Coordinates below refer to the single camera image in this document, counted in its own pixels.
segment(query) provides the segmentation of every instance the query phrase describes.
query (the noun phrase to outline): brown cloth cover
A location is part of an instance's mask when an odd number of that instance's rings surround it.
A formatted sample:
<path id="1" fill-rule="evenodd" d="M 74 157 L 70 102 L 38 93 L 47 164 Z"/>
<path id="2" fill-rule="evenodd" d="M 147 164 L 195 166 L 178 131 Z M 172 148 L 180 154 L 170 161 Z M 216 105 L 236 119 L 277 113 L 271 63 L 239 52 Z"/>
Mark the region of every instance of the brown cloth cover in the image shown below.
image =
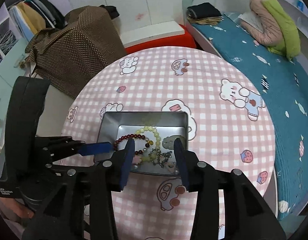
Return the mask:
<path id="1" fill-rule="evenodd" d="M 46 28 L 27 45 L 35 71 L 67 95 L 76 98 L 102 69 L 126 56 L 106 9 L 86 6 L 70 11 L 62 30 Z"/>

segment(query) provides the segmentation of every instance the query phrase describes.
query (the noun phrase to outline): red cloth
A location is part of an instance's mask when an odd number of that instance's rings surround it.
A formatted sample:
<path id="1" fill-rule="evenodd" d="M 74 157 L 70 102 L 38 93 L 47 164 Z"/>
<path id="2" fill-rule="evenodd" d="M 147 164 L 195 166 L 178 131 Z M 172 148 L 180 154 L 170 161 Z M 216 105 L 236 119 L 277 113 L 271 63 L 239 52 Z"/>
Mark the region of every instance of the red cloth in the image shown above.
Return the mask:
<path id="1" fill-rule="evenodd" d="M 185 33 L 182 35 L 176 35 L 167 38 L 161 38 L 153 41 L 147 41 L 141 44 L 137 44 L 128 48 L 125 48 L 128 54 L 149 48 L 163 47 L 163 46 L 178 46 L 196 49 L 194 38 L 190 35 L 185 26 L 180 25 Z"/>

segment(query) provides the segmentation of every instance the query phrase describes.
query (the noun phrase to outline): silver tray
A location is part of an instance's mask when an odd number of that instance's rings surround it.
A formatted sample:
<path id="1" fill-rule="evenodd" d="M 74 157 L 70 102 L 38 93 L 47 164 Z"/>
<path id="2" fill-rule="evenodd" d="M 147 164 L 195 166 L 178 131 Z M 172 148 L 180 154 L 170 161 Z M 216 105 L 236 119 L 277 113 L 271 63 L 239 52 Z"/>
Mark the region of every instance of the silver tray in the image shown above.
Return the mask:
<path id="1" fill-rule="evenodd" d="M 153 126 L 157 129 L 161 143 L 167 136 L 181 135 L 185 138 L 184 148 L 187 149 L 188 145 L 188 115 L 185 112 L 106 112 L 103 116 L 100 131 L 98 134 L 97 142 L 110 142 L 114 143 L 117 139 L 123 135 L 135 134 L 136 130 L 143 128 L 145 125 Z M 155 137 L 151 131 L 142 133 L 150 140 L 154 142 L 153 146 L 150 146 L 148 151 L 144 153 L 147 156 L 148 153 L 155 147 Z M 127 140 L 122 141 L 118 145 L 118 150 L 125 147 Z M 144 140 L 135 140 L 135 150 L 142 150 L 145 147 Z M 161 152 L 168 152 L 170 150 L 164 149 L 162 145 Z M 176 162 L 174 151 L 172 151 L 172 157 L 169 159 L 171 162 Z M 98 154 L 94 157 L 94 162 L 105 160 L 113 155 L 113 150 L 109 153 Z M 175 173 L 171 173 L 166 167 L 162 168 L 159 165 L 153 165 L 151 162 L 143 162 L 131 167 L 132 172 L 151 174 L 151 175 L 164 175 L 175 176 Z"/>

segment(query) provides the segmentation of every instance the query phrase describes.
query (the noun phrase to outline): gingham tablecloth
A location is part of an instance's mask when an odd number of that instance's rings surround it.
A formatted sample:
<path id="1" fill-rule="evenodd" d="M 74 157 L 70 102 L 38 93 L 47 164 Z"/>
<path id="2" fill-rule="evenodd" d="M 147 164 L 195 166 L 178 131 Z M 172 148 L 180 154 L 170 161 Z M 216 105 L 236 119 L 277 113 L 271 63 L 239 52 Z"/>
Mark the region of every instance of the gingham tablecloth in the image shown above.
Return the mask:
<path id="1" fill-rule="evenodd" d="M 268 187 L 275 158 L 269 112 L 253 84 L 213 54 L 160 47 L 114 62 L 78 95 L 62 134 L 95 143 L 105 111 L 185 111 L 190 151 L 218 170 L 241 169 L 261 195 Z M 90 166 L 93 157 L 76 155 L 62 164 Z M 120 239 L 190 238 L 197 194 L 185 192 L 180 178 L 130 173 L 112 198 Z M 221 226 L 222 191 L 219 203 Z"/>

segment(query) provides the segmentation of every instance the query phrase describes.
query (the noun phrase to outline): green blanket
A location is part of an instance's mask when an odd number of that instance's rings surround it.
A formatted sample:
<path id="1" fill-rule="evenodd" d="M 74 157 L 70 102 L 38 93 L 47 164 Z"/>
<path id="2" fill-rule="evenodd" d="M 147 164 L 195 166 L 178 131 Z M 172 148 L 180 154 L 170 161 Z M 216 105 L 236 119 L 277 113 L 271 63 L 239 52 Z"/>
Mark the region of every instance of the green blanket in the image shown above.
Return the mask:
<path id="1" fill-rule="evenodd" d="M 300 38 L 295 22 L 277 0 L 261 0 L 261 2 L 277 21 L 284 37 L 278 45 L 268 47 L 268 50 L 272 53 L 286 56 L 288 60 L 291 60 L 300 53 Z"/>

